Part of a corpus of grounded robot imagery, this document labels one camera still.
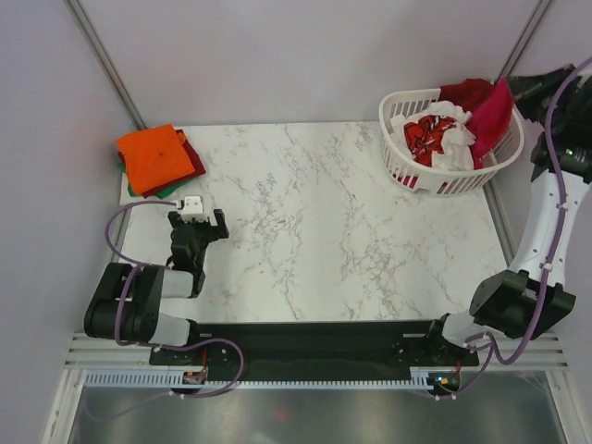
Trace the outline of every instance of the gray wall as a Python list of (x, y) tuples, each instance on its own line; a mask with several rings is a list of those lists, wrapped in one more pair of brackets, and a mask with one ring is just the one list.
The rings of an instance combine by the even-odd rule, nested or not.
[[(592, 2), (563, 0), (556, 2), (548, 18), (517, 68), (521, 74), (546, 72), (566, 63), (578, 65), (592, 54)], [(509, 227), (518, 244), (522, 238), (530, 200), (529, 155), (542, 129), (526, 126), (526, 144), (521, 157), (495, 177)], [(566, 289), (578, 299), (575, 309), (556, 328), (577, 387), (592, 422), (592, 197), (578, 213), (566, 261)]]
[(377, 120), (495, 77), (536, 0), (81, 0), (146, 123)]
[(37, 443), (107, 259), (132, 130), (60, 0), (0, 4), (0, 442)]

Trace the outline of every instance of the folded cloth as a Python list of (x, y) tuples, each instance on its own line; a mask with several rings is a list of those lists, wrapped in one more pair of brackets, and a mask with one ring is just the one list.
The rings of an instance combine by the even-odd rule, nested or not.
[(117, 140), (129, 185), (144, 194), (173, 181), (188, 179), (195, 167), (172, 125), (132, 132)]
[(484, 79), (467, 79), (455, 85), (440, 88), (439, 101), (452, 102), (464, 111), (474, 112), (493, 93), (495, 86)]
[[(202, 163), (202, 159), (200, 159), (200, 156), (195, 152), (195, 150), (193, 149), (193, 147), (191, 146), (191, 144), (187, 140), (187, 137), (185, 136), (185, 132), (183, 132), (182, 129), (176, 129), (176, 133), (177, 133), (177, 136), (179, 137), (179, 141), (183, 144), (183, 149), (185, 149), (185, 151), (187, 152), (187, 155), (189, 156), (189, 158), (191, 160), (191, 163), (195, 167), (195, 173), (193, 173), (191, 175), (191, 179), (194, 177), (198, 177), (198, 176), (205, 174), (205, 168), (204, 168), (204, 164)], [(126, 172), (125, 165), (123, 163), (121, 163), (120, 167), (123, 170), (123, 172), (125, 173)], [(163, 184), (160, 187), (156, 187), (156, 188), (153, 188), (152, 190), (145, 192), (142, 195), (142, 197), (148, 197), (148, 196), (155, 195), (156, 197), (158, 197), (160, 199), (165, 199), (167, 196), (169, 196), (171, 193), (173, 193), (174, 191), (176, 191), (178, 188), (182, 187), (183, 185), (185, 185), (189, 181), (190, 181), (190, 179), (184, 179), (184, 180), (177, 180), (177, 181)], [(137, 194), (133, 191), (133, 189), (131, 188), (131, 185), (129, 185), (129, 184), (128, 184), (128, 192), (129, 192), (130, 196), (137, 196)]]
[(471, 154), (475, 169), (482, 168), (482, 158), (496, 146), (510, 126), (514, 99), (508, 82), (501, 79), (489, 98), (479, 106), (468, 121), (466, 128), (475, 137)]
[(435, 102), (410, 117), (394, 116), (390, 136), (403, 155), (421, 165), (469, 171), (474, 166), (469, 146), (475, 137), (464, 123), (470, 117), (450, 102)]

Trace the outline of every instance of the marble tabletop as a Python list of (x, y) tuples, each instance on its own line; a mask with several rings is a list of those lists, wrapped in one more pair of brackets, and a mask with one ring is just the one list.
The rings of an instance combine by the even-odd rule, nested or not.
[[(468, 308), (505, 262), (483, 191), (431, 198), (398, 188), (375, 122), (182, 127), (205, 176), (171, 196), (222, 208), (196, 300), (163, 311), (200, 322), (440, 317)], [(121, 203), (132, 202), (122, 187)], [(123, 253), (163, 264), (163, 205), (131, 212)]]

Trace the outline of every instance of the white plastic basket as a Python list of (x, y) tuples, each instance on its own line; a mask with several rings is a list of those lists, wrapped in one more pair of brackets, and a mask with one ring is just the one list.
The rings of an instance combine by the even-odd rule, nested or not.
[(508, 131), (484, 158), (484, 167), (474, 171), (444, 171), (423, 166), (401, 153), (390, 137), (390, 118), (403, 114), (408, 117), (436, 102), (440, 89), (394, 92), (380, 102), (379, 118), (382, 129), (380, 153), (394, 183), (405, 190), (425, 190), (433, 196), (450, 196), (482, 187), (502, 168), (511, 164), (524, 146), (524, 131), (514, 108)]

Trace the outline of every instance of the orange towel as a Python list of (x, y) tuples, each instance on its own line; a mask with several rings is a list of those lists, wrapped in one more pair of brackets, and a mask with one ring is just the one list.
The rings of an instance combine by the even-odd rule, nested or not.
[(117, 140), (129, 185), (136, 194), (195, 172), (172, 125), (132, 132)]

